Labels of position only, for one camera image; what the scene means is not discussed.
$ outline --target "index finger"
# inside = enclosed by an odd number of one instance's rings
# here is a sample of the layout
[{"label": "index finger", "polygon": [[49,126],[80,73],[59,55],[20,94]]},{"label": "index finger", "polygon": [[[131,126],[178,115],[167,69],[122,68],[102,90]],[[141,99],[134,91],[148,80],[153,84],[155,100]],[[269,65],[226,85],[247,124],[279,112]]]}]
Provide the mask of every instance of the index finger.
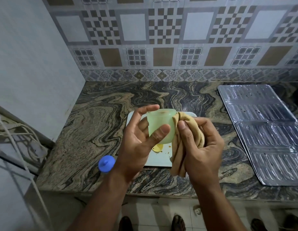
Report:
[{"label": "index finger", "polygon": [[147,112],[158,110],[160,106],[158,104],[151,104],[147,106],[140,107],[136,109],[131,117],[130,122],[128,123],[127,127],[136,127],[136,125],[139,123],[140,118],[142,115],[144,115]]},{"label": "index finger", "polygon": [[209,118],[203,118],[203,117],[196,117],[194,118],[197,122],[198,126],[201,126],[203,128],[203,132],[208,140],[208,142],[216,141],[222,139],[219,132],[211,122]]}]

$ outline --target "yellow cloth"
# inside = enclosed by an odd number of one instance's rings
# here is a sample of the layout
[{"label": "yellow cloth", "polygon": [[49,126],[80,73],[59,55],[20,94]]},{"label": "yellow cloth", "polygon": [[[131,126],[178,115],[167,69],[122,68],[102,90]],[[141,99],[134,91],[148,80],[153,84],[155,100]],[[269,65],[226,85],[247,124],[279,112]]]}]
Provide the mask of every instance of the yellow cloth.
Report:
[{"label": "yellow cloth", "polygon": [[179,175],[180,177],[185,177],[186,169],[184,158],[186,155],[185,146],[181,140],[180,132],[178,130],[178,121],[185,121],[193,133],[195,144],[198,148],[201,148],[205,144],[205,137],[202,130],[198,127],[195,119],[184,112],[177,112],[175,116],[172,117],[174,120],[174,126],[176,131],[174,134],[174,139],[172,140],[172,167],[170,169],[170,174],[172,176]]}]

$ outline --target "aluminum foil sheet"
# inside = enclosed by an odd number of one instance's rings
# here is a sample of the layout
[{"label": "aluminum foil sheet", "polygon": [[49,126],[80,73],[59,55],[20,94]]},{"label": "aluminum foil sheet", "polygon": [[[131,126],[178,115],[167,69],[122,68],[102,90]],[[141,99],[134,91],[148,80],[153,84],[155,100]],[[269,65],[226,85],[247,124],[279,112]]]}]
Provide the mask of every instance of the aluminum foil sheet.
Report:
[{"label": "aluminum foil sheet", "polygon": [[221,98],[263,185],[298,186],[298,122],[269,85],[221,85]]}]

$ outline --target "cutting board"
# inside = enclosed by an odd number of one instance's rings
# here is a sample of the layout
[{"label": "cutting board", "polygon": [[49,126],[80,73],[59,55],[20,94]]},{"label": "cutting board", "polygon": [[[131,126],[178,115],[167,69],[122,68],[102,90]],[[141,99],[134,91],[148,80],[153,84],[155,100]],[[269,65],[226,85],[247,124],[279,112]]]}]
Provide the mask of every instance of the cutting board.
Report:
[{"label": "cutting board", "polygon": [[[128,114],[127,125],[131,120],[134,111]],[[184,112],[191,117],[197,117],[195,113],[192,112]],[[170,157],[172,157],[172,146],[171,143],[164,144],[163,149],[159,153],[155,153],[153,150],[150,151],[147,162],[145,166],[159,166],[159,167],[171,167],[172,163],[170,161]]]}]

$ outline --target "forearm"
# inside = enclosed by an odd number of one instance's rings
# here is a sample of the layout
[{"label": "forearm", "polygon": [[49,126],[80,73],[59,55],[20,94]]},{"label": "forearm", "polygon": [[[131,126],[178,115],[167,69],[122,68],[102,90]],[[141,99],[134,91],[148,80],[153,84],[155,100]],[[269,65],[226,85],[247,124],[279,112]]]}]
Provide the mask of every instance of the forearm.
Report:
[{"label": "forearm", "polygon": [[210,188],[194,186],[199,199],[203,219],[208,231],[243,231],[243,225],[236,210],[222,192],[219,183]]},{"label": "forearm", "polygon": [[113,168],[67,231],[112,230],[128,187],[129,182]]}]

